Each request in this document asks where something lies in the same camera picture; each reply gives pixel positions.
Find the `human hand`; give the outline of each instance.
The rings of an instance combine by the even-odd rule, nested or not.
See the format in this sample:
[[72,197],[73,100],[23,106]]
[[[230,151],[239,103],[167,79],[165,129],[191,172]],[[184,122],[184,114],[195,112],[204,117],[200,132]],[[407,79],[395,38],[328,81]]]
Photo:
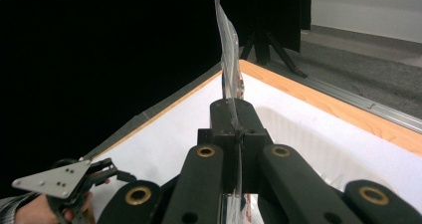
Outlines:
[[[89,191],[85,194],[85,202],[81,207],[81,211],[85,212],[91,204],[93,194]],[[63,217],[66,221],[72,222],[75,215],[72,210],[65,209]],[[15,215],[15,224],[57,224],[59,220],[56,214],[51,210],[47,201],[47,196],[41,194],[28,204],[19,208]]]

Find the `sleeve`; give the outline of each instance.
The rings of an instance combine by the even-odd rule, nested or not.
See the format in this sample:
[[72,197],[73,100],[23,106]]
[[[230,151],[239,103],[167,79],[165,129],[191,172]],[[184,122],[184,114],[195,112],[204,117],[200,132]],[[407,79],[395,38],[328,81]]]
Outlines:
[[17,209],[32,201],[38,194],[30,192],[24,195],[0,200],[0,224],[14,224]]

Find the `transparent plastic film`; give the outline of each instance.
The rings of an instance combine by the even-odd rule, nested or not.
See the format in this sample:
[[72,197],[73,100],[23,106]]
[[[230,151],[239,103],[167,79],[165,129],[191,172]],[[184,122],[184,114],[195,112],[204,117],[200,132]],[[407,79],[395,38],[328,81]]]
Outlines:
[[231,122],[236,131],[237,141],[237,173],[235,189],[229,195],[224,196],[224,205],[221,223],[240,224],[243,223],[242,216],[242,158],[241,145],[243,140],[243,128],[239,124],[235,99],[242,99],[244,92],[244,85],[242,74],[239,68],[239,40],[233,24],[229,21],[220,0],[215,0],[215,9],[217,16],[217,24],[220,32],[222,56],[221,68],[222,74],[222,91],[223,99],[226,99],[230,114]]

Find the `dark background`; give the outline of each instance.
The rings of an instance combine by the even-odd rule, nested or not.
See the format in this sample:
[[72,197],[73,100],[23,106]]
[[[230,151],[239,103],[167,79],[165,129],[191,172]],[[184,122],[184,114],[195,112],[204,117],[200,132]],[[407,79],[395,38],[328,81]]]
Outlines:
[[[242,46],[255,8],[222,4]],[[285,46],[299,42],[291,16]],[[87,154],[220,58],[214,0],[0,0],[0,198],[24,193],[14,179]]]

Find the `brass ring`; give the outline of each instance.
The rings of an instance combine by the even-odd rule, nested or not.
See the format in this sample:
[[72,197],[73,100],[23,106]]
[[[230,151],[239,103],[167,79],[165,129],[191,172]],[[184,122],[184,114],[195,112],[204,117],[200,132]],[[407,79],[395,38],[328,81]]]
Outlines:
[[196,153],[201,157],[210,157],[215,154],[215,149],[210,146],[202,146],[196,150]]
[[[375,197],[368,195],[366,193],[367,191],[374,192],[375,194],[377,194],[379,196],[379,198],[375,198]],[[385,195],[385,193],[382,192],[381,190],[379,190],[378,188],[374,188],[374,187],[370,187],[370,186],[363,186],[363,187],[359,188],[359,194],[360,194],[360,196],[362,196],[367,201],[369,201],[373,204],[376,204],[376,205],[385,206],[390,202],[387,195]]]
[[[133,198],[132,197],[133,193],[137,191],[142,191],[144,195],[141,198]],[[133,187],[126,193],[125,200],[130,205],[140,205],[146,202],[150,197],[151,197],[151,190],[148,187],[138,186],[138,187]]]
[[275,146],[271,149],[271,152],[273,155],[280,156],[280,157],[287,157],[290,156],[291,152],[288,148],[281,147],[281,146]]

